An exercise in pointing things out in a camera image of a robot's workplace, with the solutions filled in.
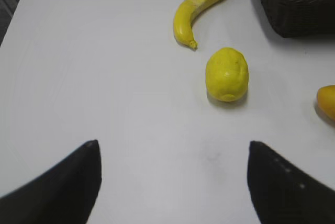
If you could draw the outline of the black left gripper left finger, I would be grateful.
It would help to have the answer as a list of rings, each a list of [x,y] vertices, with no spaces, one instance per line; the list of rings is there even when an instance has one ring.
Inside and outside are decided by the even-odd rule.
[[[97,140],[1,197],[1,223],[87,223],[102,183]]]

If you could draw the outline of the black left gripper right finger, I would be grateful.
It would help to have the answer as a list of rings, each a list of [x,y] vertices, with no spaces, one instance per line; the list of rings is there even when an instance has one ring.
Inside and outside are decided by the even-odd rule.
[[[334,190],[251,141],[248,188],[261,223],[334,223]]]

